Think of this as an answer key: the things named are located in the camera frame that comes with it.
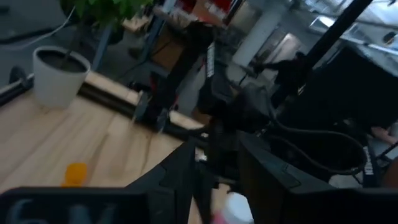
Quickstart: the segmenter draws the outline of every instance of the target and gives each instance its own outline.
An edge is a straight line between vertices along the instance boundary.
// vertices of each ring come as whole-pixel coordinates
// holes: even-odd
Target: orange object
[[[87,165],[81,162],[70,164],[65,172],[62,187],[81,187],[87,178]]]

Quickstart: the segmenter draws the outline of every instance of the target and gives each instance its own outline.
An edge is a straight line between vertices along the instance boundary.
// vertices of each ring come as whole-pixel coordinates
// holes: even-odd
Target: black pole
[[[361,13],[372,3],[372,0],[354,0],[336,22],[325,32],[312,47],[303,63],[303,73],[308,73],[328,52],[341,35],[355,22]]]

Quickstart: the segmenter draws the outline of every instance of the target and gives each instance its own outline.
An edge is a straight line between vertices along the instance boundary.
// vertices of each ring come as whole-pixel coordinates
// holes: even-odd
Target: floor
[[[57,0],[0,0],[0,5],[4,4],[10,5],[11,10],[6,15],[0,15],[0,40],[10,35],[23,34],[44,27],[57,27],[66,19]],[[19,48],[32,39],[14,45],[0,45],[0,86],[8,84],[9,71],[15,65],[24,68],[28,73],[32,71],[32,53],[38,46],[58,45],[68,47],[74,30],[73,27],[64,28],[55,35],[23,49],[15,50],[14,48]],[[135,60],[128,56],[127,49],[142,46],[143,43],[142,37],[137,37],[126,31],[120,43],[108,47],[97,72],[122,84],[126,84],[133,79],[141,83],[149,83],[150,65],[137,67],[124,75],[125,71],[135,64]],[[82,47],[78,51],[89,60],[92,60],[95,54],[95,51],[89,47]],[[229,69],[227,73],[230,79],[236,82],[244,75],[239,69]],[[189,74],[186,80],[187,85],[181,89],[182,93],[178,101],[179,112],[187,116],[191,115],[192,109],[195,107],[197,91],[204,81],[204,75],[196,74],[196,72]],[[246,82],[258,83],[257,80],[247,79],[243,84]]]

